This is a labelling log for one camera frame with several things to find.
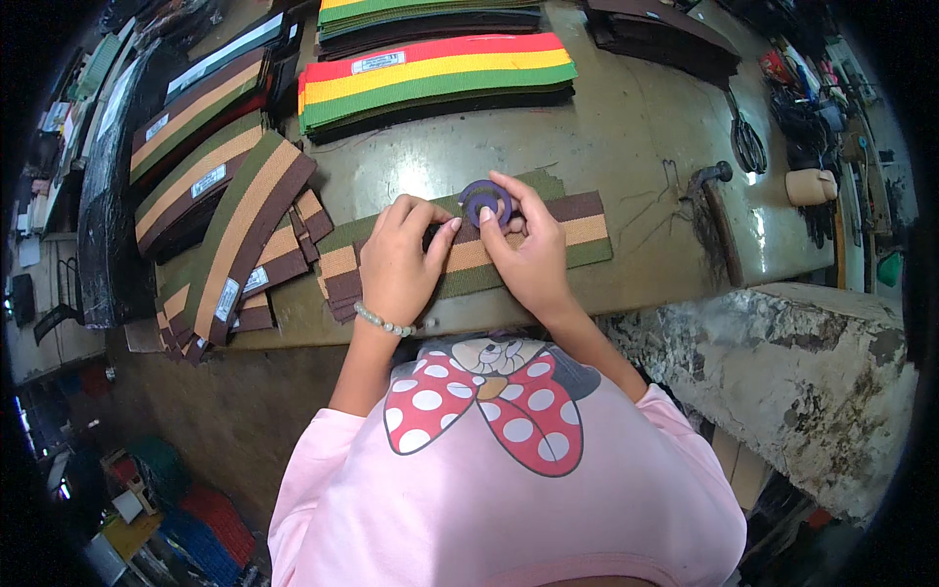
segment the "table surface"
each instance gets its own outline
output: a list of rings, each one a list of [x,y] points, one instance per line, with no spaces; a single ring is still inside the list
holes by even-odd
[[[193,49],[211,51],[258,18],[236,8]],[[598,50],[570,3],[549,0],[553,30],[577,63],[577,95],[568,105],[438,116],[369,132],[324,146],[305,137],[319,162],[319,191],[335,224],[376,214],[400,193],[433,199],[458,193],[489,169],[519,174],[545,168],[568,193],[599,190],[613,259],[568,272],[591,315],[658,306],[729,290],[714,272],[689,222],[676,216],[692,173],[725,160],[734,177],[720,185],[731,230],[753,286],[820,269],[834,262],[828,241],[817,249],[786,197],[785,139],[769,114],[769,92],[757,58],[770,46],[710,0],[690,15],[727,37],[743,57],[731,87],[740,109],[766,145],[769,171],[748,177],[731,147],[732,114],[724,93],[679,70]],[[315,20],[306,25],[298,74],[314,58]],[[287,138],[300,138],[296,118]],[[663,160],[674,160],[678,185]],[[228,348],[289,348],[345,344],[351,324],[333,321],[312,273],[270,291],[277,328],[243,332]],[[428,335],[530,324],[532,317],[505,288],[434,301]]]

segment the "hand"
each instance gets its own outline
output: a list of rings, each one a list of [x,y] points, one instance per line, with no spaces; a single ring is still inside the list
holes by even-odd
[[[362,247],[362,303],[386,322],[408,326],[430,300],[450,253],[459,218],[413,195],[402,194],[375,221]],[[423,252],[431,223],[445,223]]]
[[[567,284],[564,228],[531,187],[496,171],[490,171],[489,178],[512,196],[513,209],[517,202],[523,220],[514,218],[508,227],[525,240],[513,251],[498,216],[483,208],[479,215],[483,245],[512,295],[547,326],[552,318],[579,308]]]

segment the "bead bracelet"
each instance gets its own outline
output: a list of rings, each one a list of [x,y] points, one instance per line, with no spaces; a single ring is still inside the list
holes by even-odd
[[[397,326],[396,324],[392,324],[391,322],[384,321],[383,319],[381,319],[380,316],[377,316],[376,314],[369,312],[368,308],[366,308],[365,304],[363,304],[361,301],[356,301],[352,307],[354,307],[356,313],[359,316],[365,318],[365,321],[367,321],[369,324],[374,324],[375,326],[378,326],[381,330],[385,332],[390,332],[391,334],[394,334],[395,336],[400,336],[404,338],[405,336],[411,336],[417,331],[417,327],[415,326]]]

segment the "red polka dot bow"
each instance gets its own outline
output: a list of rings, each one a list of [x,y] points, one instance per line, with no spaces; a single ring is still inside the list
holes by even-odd
[[[566,475],[580,461],[583,430],[577,403],[552,378],[555,368],[548,351],[506,375],[473,373],[446,352],[426,352],[385,398],[392,449],[420,451],[475,405],[519,463],[544,476]]]

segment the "purple ring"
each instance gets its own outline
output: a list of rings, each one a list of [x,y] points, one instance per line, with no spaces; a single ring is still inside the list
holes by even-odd
[[[509,223],[509,217],[512,216],[512,196],[498,183],[489,179],[473,181],[463,189],[456,201],[466,210],[472,225],[479,228],[479,214],[476,209],[488,206],[495,213],[499,209],[499,200],[496,199],[496,195],[502,199],[503,204],[499,226],[505,226]]]

